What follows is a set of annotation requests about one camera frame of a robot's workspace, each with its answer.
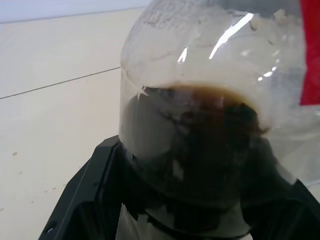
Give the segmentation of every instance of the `white surface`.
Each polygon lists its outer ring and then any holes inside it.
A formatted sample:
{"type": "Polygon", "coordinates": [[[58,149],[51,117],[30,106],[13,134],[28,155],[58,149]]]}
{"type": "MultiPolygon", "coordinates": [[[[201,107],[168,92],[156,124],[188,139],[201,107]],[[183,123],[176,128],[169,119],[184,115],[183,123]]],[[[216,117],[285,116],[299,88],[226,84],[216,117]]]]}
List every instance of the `white surface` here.
{"type": "Polygon", "coordinates": [[[0,23],[144,7],[151,0],[0,0],[0,23]]]}
{"type": "Polygon", "coordinates": [[[142,11],[0,24],[0,98],[119,67],[142,11]]]}
{"type": "Polygon", "coordinates": [[[38,239],[64,184],[118,134],[119,98],[117,69],[0,100],[1,240],[38,239]]]}

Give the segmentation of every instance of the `brown liquid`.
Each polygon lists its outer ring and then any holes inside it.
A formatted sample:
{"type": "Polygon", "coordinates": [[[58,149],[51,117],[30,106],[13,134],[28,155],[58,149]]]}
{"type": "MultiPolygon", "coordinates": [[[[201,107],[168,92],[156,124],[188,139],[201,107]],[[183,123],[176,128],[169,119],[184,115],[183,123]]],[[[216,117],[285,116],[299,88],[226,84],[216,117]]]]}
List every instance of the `brown liquid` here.
{"type": "MultiPolygon", "coordinates": [[[[208,231],[218,227],[223,215],[233,214],[228,210],[238,203],[247,223],[254,223],[266,204],[289,189],[262,137],[266,130],[244,96],[201,85],[143,91],[124,109],[119,134],[130,163],[123,170],[131,194],[126,206],[135,214],[147,209],[169,226],[167,213],[158,215],[165,205],[174,215],[171,228],[208,231]]],[[[227,229],[236,229],[241,219],[227,229]]]]}
{"type": "Polygon", "coordinates": [[[214,202],[213,191],[220,202],[238,194],[250,139],[264,132],[244,96],[219,87],[172,85],[146,87],[130,101],[120,139],[138,159],[138,171],[160,191],[214,202]]]}

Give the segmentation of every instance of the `red label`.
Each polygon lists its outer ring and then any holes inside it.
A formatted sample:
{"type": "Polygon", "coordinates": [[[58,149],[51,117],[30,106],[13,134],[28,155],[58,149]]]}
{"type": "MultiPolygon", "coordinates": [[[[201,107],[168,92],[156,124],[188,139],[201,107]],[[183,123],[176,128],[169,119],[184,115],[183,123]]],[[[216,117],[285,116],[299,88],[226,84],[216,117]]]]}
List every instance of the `red label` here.
{"type": "Polygon", "coordinates": [[[320,0],[300,0],[306,42],[306,74],[300,105],[320,104],[320,0]]]}

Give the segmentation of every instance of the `clear plastic bottle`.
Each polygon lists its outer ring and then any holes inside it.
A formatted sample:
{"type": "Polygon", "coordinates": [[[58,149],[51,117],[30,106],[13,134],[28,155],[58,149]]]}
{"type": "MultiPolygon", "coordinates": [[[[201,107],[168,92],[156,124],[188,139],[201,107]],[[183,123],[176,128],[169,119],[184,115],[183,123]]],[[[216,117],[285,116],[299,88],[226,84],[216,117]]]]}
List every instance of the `clear plastic bottle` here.
{"type": "MultiPolygon", "coordinates": [[[[319,179],[298,0],[155,0],[121,67],[121,154],[139,198],[129,208],[145,224],[245,236],[296,176],[319,179]]],[[[137,239],[153,239],[138,222],[137,239]]]]}

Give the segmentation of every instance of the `white table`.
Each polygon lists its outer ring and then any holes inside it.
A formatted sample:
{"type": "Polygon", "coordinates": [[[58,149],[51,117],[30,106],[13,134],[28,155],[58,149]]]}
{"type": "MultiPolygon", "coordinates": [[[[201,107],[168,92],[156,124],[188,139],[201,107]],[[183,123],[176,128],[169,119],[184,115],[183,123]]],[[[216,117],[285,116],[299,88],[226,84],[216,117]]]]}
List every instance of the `white table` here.
{"type": "Polygon", "coordinates": [[[65,184],[118,134],[120,53],[141,12],[0,25],[1,240],[38,239],[65,184]]]}

